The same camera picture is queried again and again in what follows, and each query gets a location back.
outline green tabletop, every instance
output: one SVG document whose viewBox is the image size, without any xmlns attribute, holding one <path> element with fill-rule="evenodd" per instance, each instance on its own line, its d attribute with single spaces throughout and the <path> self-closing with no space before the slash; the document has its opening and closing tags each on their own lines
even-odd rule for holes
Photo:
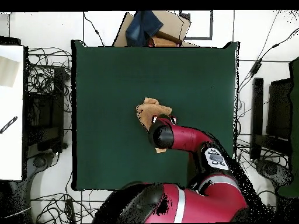
<svg viewBox="0 0 299 224">
<path fill-rule="evenodd" d="M 115 190 L 137 180 L 186 185 L 187 152 L 156 153 L 148 142 L 135 110 L 145 97 L 171 107 L 179 125 L 213 133 L 232 155 L 236 49 L 75 41 L 76 189 Z"/>
</svg>

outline black cable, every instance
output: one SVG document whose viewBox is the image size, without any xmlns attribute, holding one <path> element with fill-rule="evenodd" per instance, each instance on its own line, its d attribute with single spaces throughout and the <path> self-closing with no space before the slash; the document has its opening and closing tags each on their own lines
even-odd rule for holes
<svg viewBox="0 0 299 224">
<path fill-rule="evenodd" d="M 182 29 L 183 29 L 183 26 L 184 26 L 184 21 L 179 17 L 179 15 L 177 15 L 176 13 L 175 13 L 175 15 L 180 19 L 180 21 L 182 22 L 182 26 L 180 27 L 180 35 L 181 35 L 181 33 L 182 33 Z"/>
<path fill-rule="evenodd" d="M 87 20 L 88 22 L 91 23 L 91 25 L 92 25 L 93 29 L 95 30 L 96 34 L 100 37 L 100 41 L 102 42 L 102 45 L 105 46 L 104 43 L 103 43 L 103 40 L 102 40 L 102 38 L 101 38 L 101 36 L 100 36 L 100 34 L 99 34 L 99 31 L 97 31 L 96 28 L 94 27 L 93 23 L 92 23 L 90 20 L 88 20 L 88 19 L 86 18 L 84 12 L 83 12 L 83 17 L 84 17 L 85 20 Z"/>
<path fill-rule="evenodd" d="M 51 165 L 50 167 L 54 167 L 57 163 L 58 163 L 58 160 L 59 160 L 59 156 L 60 156 L 60 153 L 58 153 L 58 156 L 57 156 L 57 160 L 56 160 L 56 163 Z"/>
<path fill-rule="evenodd" d="M 295 29 L 285 40 L 283 40 L 283 41 L 281 41 L 281 42 L 279 42 L 279 43 L 277 43 L 277 44 L 275 44 L 275 45 L 273 45 L 273 46 L 271 46 L 263 55 L 262 55 L 262 57 L 259 59 L 259 61 L 257 60 L 257 62 L 258 63 L 261 63 L 262 62 L 262 60 L 263 60 L 263 57 L 271 50 L 271 49 L 273 49 L 273 48 L 276 48 L 276 47 L 278 47 L 280 44 L 282 44 L 282 43 L 284 43 L 284 42 L 286 42 L 288 39 L 290 39 L 291 37 L 292 37 L 292 35 L 294 36 L 296 33 L 298 33 L 299 32 L 299 28 L 297 28 L 297 29 Z"/>
<path fill-rule="evenodd" d="M 261 193 L 272 193 L 273 195 L 276 196 L 276 193 L 275 193 L 275 192 L 273 192 L 273 191 L 269 191 L 269 190 L 264 190 L 264 191 L 259 192 L 259 193 L 258 193 L 258 196 L 260 196 Z"/>
<path fill-rule="evenodd" d="M 83 203 L 82 203 L 82 201 L 83 201 L 83 192 L 81 191 L 81 211 L 80 211 L 80 216 L 81 216 L 81 221 L 80 221 L 80 223 L 82 224 L 82 206 L 83 206 Z"/>
</svg>

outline power cord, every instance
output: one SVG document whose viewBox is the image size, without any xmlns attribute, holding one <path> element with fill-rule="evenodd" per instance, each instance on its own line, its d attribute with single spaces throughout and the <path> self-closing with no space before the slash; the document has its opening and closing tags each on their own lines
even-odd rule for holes
<svg viewBox="0 0 299 224">
<path fill-rule="evenodd" d="M 36 223 L 52 223 L 52 224 L 58 224 L 58 223 L 64 223 L 64 224 L 70 224 L 71 221 L 71 215 L 74 214 L 77 218 L 79 218 L 79 220 L 76 220 L 76 222 L 80 222 L 82 223 L 82 219 L 87 217 L 88 215 L 91 216 L 92 218 L 94 217 L 92 215 L 92 213 L 98 209 L 95 208 L 91 208 L 87 209 L 86 206 L 83 204 L 82 202 L 82 198 L 81 201 L 78 202 L 76 200 L 74 200 L 68 193 L 67 193 L 67 185 L 69 184 L 70 180 L 72 177 L 72 172 L 71 175 L 69 177 L 69 180 L 67 182 L 67 184 L 65 185 L 65 192 L 66 193 L 56 193 L 56 194 L 52 194 L 52 195 L 47 195 L 47 196 L 43 196 L 40 198 L 35 198 L 32 199 L 31 201 L 37 201 L 37 200 L 42 200 L 43 198 L 48 198 L 48 197 L 53 197 L 53 196 L 58 196 L 60 195 L 59 199 L 55 199 L 52 198 L 50 200 L 50 202 L 43 208 L 43 210 L 41 211 L 41 213 L 37 216 L 36 218 Z M 71 199 L 73 203 L 80 205 L 81 207 L 81 211 L 78 212 L 73 212 L 72 209 L 70 207 L 67 206 L 66 201 L 68 199 Z M 64 203 L 64 209 L 62 209 L 59 206 L 59 202 L 63 202 Z M 51 215 L 51 219 L 47 220 L 45 222 L 41 222 L 40 219 L 44 214 L 50 214 Z"/>
<path fill-rule="evenodd" d="M 101 38 L 101 36 L 100 36 L 100 34 L 99 34 L 99 31 L 97 31 L 96 28 L 94 27 L 93 23 L 92 23 L 89 19 L 86 18 L 84 12 L 83 12 L 83 17 L 84 17 L 85 20 L 87 20 L 88 22 L 91 23 L 91 25 L 92 25 L 93 29 L 95 30 L 96 34 L 99 36 L 100 41 L 102 42 L 102 45 L 105 46 L 104 43 L 103 43 L 103 40 L 102 40 L 102 38 Z"/>
</svg>

